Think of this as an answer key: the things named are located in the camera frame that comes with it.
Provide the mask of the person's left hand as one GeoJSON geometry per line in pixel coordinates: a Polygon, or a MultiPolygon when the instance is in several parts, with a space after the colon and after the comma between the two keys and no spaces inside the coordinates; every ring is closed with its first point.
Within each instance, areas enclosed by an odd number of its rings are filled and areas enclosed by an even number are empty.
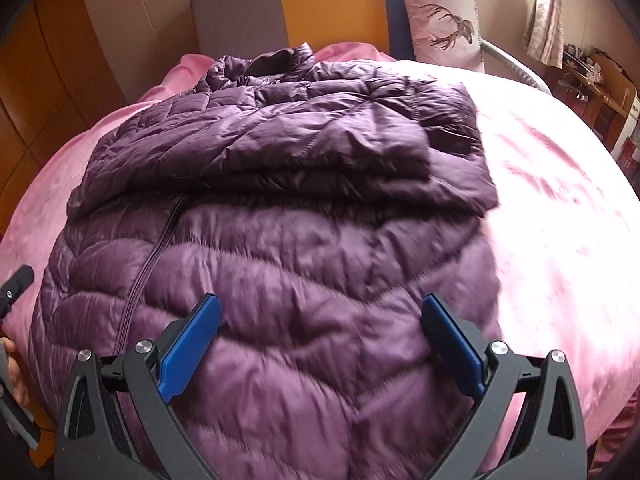
{"type": "Polygon", "coordinates": [[[16,345],[11,339],[6,337],[1,338],[1,344],[4,350],[6,350],[6,370],[8,371],[9,380],[12,384],[14,399],[22,408],[27,408],[29,404],[28,389],[20,369],[20,364],[14,359],[16,345]]]}

